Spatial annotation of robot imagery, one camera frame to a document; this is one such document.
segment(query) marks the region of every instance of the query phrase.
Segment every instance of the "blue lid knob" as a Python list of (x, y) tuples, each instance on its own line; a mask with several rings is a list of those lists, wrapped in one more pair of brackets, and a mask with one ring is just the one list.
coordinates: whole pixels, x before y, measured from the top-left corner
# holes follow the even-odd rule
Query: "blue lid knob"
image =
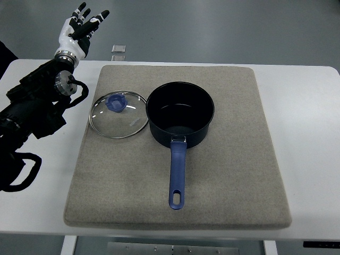
[(128, 101), (123, 94), (117, 93), (109, 96), (105, 101), (105, 105), (110, 111), (121, 113), (128, 105)]

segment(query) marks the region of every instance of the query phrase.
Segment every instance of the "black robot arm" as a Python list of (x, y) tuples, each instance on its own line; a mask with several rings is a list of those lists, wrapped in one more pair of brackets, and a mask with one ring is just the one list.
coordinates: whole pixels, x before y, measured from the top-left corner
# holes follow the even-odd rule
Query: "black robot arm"
[[(16, 150), (31, 134), (40, 139), (59, 130), (66, 124), (63, 118), (65, 110), (88, 95), (88, 88), (74, 78), (73, 71), (87, 56), (90, 38), (109, 11), (103, 11), (83, 24), (90, 13), (87, 9), (81, 14), (85, 6), (86, 3), (82, 3), (65, 21), (54, 59), (22, 78), (20, 84), (6, 94), (10, 104), (0, 112), (0, 191), (20, 191), (33, 182), (40, 169), (41, 158)], [(81, 96), (71, 101), (77, 86), (82, 87)], [(11, 185), (25, 165), (23, 159), (33, 160), (35, 164), (21, 184)]]

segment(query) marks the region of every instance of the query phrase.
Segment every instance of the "gray mat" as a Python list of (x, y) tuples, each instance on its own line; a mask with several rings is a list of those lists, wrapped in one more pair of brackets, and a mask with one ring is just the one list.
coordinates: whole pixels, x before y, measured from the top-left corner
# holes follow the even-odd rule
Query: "gray mat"
[(114, 90), (147, 98), (171, 81), (197, 84), (215, 103), (207, 136), (187, 151), (183, 209), (168, 205), (170, 150), (148, 126), (122, 140), (88, 127), (66, 224), (132, 230), (288, 227), (290, 211), (252, 69), (109, 65), (101, 70), (95, 100)]

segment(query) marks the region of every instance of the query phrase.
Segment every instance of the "pot handle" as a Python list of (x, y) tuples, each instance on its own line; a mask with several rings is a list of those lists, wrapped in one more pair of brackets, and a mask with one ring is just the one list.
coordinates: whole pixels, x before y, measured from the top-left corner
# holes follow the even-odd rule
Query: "pot handle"
[[(186, 142), (172, 141), (170, 143), (170, 149), (169, 205), (172, 209), (178, 210), (184, 206)], [(175, 194), (180, 196), (180, 203), (174, 203)]]

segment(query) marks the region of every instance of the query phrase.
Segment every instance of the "saucepan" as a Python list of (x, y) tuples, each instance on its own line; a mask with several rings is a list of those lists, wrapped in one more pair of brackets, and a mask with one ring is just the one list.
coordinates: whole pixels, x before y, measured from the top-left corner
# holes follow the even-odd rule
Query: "saucepan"
[(171, 149), (169, 205), (172, 209), (184, 206), (186, 150), (205, 138), (214, 111), (211, 96), (188, 82), (164, 84), (147, 99), (151, 134), (161, 145)]

